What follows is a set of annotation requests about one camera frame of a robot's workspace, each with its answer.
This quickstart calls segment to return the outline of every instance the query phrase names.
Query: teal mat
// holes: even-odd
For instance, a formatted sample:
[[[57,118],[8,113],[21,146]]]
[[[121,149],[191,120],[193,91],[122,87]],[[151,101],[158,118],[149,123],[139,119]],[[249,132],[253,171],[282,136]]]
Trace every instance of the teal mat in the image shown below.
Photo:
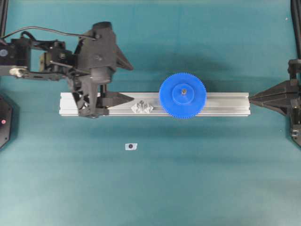
[[[251,95],[288,79],[296,58],[289,1],[11,0],[7,33],[35,25],[83,33],[111,21],[134,66],[112,91],[158,91],[175,72],[210,92]],[[77,39],[31,31],[39,40]],[[38,68],[33,53],[32,68]],[[1,77],[15,103],[0,152],[1,226],[296,226],[301,148],[289,120],[251,107],[246,118],[64,118],[66,81]],[[138,143],[125,151],[125,143]]]

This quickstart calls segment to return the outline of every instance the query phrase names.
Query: robotic arm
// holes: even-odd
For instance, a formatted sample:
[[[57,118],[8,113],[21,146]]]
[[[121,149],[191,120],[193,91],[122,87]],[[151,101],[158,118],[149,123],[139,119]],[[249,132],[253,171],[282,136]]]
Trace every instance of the robotic arm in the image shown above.
[[[64,42],[36,40],[29,32],[23,31],[27,29],[78,36],[79,43],[72,53],[66,50]],[[19,31],[23,31],[19,39],[12,39],[10,43],[4,41],[4,38]],[[30,70],[31,49],[45,51],[40,57],[39,72]],[[96,23],[83,35],[26,27],[0,39],[1,76],[48,81],[67,79],[79,116],[83,117],[97,118],[108,115],[108,107],[133,100],[126,95],[107,90],[107,84],[111,82],[117,67],[133,70],[116,44],[116,35],[110,22]]]

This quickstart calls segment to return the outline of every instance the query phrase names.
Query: black mount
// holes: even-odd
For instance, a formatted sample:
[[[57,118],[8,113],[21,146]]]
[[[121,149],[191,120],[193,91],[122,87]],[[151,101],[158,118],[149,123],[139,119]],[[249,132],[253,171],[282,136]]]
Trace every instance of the black mount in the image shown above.
[[[127,70],[133,70],[133,67],[117,46],[110,22],[94,24],[84,35],[74,53],[66,50],[62,41],[36,40],[29,32],[22,32],[19,39],[12,39],[10,43],[2,40],[0,75],[31,80],[67,79],[79,116],[108,115],[108,107],[133,100],[118,92],[107,91],[107,84],[117,67]],[[40,57],[39,72],[30,71],[32,49],[45,51]]]
[[[13,108],[0,96],[0,148],[9,141],[12,114]]]
[[[249,98],[250,103],[276,111],[291,118],[291,136],[301,146],[301,99],[297,74],[301,72],[301,60],[288,62],[290,80]]]

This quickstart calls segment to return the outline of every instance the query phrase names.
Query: gear teeth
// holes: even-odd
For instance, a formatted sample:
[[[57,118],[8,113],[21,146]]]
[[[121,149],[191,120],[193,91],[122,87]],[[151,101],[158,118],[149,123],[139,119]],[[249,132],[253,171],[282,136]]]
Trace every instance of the gear teeth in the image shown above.
[[[195,75],[193,75],[193,74],[190,74],[190,73],[186,73],[186,72],[175,73],[175,74],[172,74],[172,75],[168,76],[168,77],[162,82],[162,85],[165,84],[165,83],[167,82],[168,79],[170,79],[171,77],[173,77],[173,76],[175,76],[175,75],[177,75],[177,74],[193,76],[194,78],[196,78],[196,79],[201,83],[202,90],[203,90],[203,92],[205,92],[205,94],[206,94],[206,88],[205,88],[203,82],[202,82],[197,76],[195,76]],[[185,115],[185,116],[178,115],[178,114],[173,113],[173,112],[171,112],[170,110],[168,110],[168,109],[166,108],[165,104],[162,103],[161,98],[160,98],[160,102],[161,102],[162,108],[163,108],[169,115],[171,115],[172,117],[177,118],[177,119],[190,119],[190,118],[196,116],[197,114],[199,114],[199,113],[202,111],[202,109],[203,109],[204,106],[206,105],[206,98],[205,98],[205,101],[203,102],[203,105],[200,105],[200,110],[199,110],[197,113],[194,112],[194,113],[192,113],[192,114]]]

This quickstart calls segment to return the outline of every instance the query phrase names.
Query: black cable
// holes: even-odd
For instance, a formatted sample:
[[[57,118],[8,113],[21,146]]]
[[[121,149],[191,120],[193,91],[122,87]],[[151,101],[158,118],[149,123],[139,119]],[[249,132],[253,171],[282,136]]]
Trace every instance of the black cable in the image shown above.
[[[24,32],[21,33],[21,38],[24,38],[24,35],[25,35],[25,34],[26,34],[32,41],[36,41],[35,37],[34,37],[31,33],[27,32],[27,31],[24,31]]]
[[[301,5],[299,3],[299,0],[291,0],[291,14],[293,20],[293,29],[295,32],[298,59],[301,59],[301,15],[299,11],[300,9]]]
[[[18,32],[21,32],[21,31],[24,31],[24,30],[29,30],[29,29],[37,29],[37,30],[43,30],[43,31],[47,31],[47,32],[53,32],[53,33],[57,33],[57,34],[61,34],[61,35],[67,35],[67,36],[75,36],[75,37],[81,37],[81,38],[89,38],[89,39],[93,39],[95,40],[95,38],[91,37],[91,36],[88,36],[88,35],[83,35],[83,34],[73,34],[73,33],[65,33],[65,32],[60,32],[60,31],[57,31],[57,30],[52,30],[52,29],[48,29],[48,28],[45,28],[45,27],[36,27],[36,26],[29,26],[29,27],[23,27],[23,28],[20,28],[12,33],[9,33],[7,35],[4,35],[2,36],[1,38],[2,39],[5,39],[15,33],[18,33]]]

